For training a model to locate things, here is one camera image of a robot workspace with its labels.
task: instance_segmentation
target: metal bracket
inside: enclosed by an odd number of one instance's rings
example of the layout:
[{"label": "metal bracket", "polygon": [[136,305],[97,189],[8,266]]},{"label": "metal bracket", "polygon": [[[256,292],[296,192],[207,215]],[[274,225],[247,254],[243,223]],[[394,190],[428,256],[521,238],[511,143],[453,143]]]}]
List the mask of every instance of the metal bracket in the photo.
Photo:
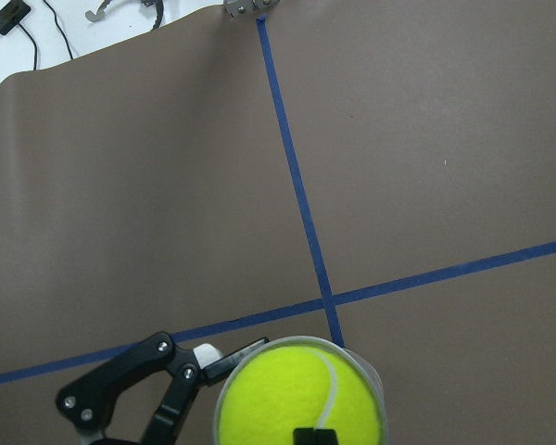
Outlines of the metal bracket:
[{"label": "metal bracket", "polygon": [[242,16],[248,12],[267,9],[280,0],[224,0],[224,7],[231,16]]}]

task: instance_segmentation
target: blue tape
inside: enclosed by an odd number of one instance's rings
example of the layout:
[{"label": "blue tape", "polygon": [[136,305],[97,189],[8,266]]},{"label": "blue tape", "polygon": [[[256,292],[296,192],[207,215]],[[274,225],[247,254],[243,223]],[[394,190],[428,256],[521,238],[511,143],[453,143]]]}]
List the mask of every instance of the blue tape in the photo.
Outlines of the blue tape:
[{"label": "blue tape", "polygon": [[545,257],[556,253],[556,241],[535,246],[532,248],[523,248],[510,253],[504,253],[495,257],[484,258],[482,260],[466,262],[456,266],[438,269],[436,271],[421,273],[399,280],[382,283],[377,286],[364,287],[362,289],[351,290],[335,295],[335,303],[337,305],[359,301],[361,299],[372,299],[382,295],[399,292],[400,290],[410,289],[412,287],[429,285],[438,281],[449,280],[459,276],[471,273],[479,273],[497,267],[508,266],[517,262],[532,260],[534,258]]},{"label": "blue tape", "polygon": [[[237,320],[221,322],[216,324],[209,324],[207,326],[188,329],[186,331],[173,334],[171,335],[171,337],[173,338],[173,341],[180,343],[183,341],[194,340],[197,338],[223,334],[225,332],[242,329],[244,327],[250,327],[256,324],[265,324],[268,322],[273,322],[276,320],[281,320],[296,315],[302,315],[304,313],[320,311],[322,309],[323,309],[322,300],[313,299],[310,301],[294,304],[292,306],[285,306],[283,308],[255,313],[243,318],[239,318]],[[121,354],[128,348],[131,348],[135,344],[136,343],[132,343],[130,345],[118,346],[116,348],[98,350],[96,352],[78,355],[76,357],[70,357],[68,359],[58,360],[55,362],[49,362],[45,364],[39,364],[37,366],[31,366],[29,368],[3,373],[0,374],[0,385],[4,385],[5,383],[11,383],[17,380],[22,380],[25,378],[36,377],[38,375],[63,371],[66,369],[82,366],[85,364],[91,364],[95,362],[102,362],[104,360],[109,360],[112,357]]]},{"label": "blue tape", "polygon": [[335,344],[344,347],[344,338],[342,336],[340,322],[337,318],[332,287],[330,285],[330,280],[323,261],[322,250],[319,245],[317,232],[315,231],[315,224],[313,223],[313,219],[311,217],[311,210],[309,201],[307,200],[307,194],[305,192],[305,185],[303,184],[303,178],[298,167],[295,144],[290,133],[288,118],[286,117],[286,109],[284,107],[284,101],[280,91],[280,84],[278,83],[278,75],[276,74],[276,68],[274,66],[272,48],[270,46],[270,37],[268,36],[268,31],[266,29],[266,17],[267,16],[264,14],[257,19],[259,41],[261,42],[261,51],[266,64],[268,81],[270,83],[270,90],[272,91],[272,99],[276,110],[276,117],[278,118],[280,134],[284,144],[286,160],[288,161],[288,168],[295,187],[298,208],[300,210],[300,216],[303,220],[305,234],[307,235],[311,257],[313,259],[313,267],[315,268],[315,274],[317,275],[317,281],[322,293],[323,306],[327,316],[330,335],[332,336],[332,341]]}]

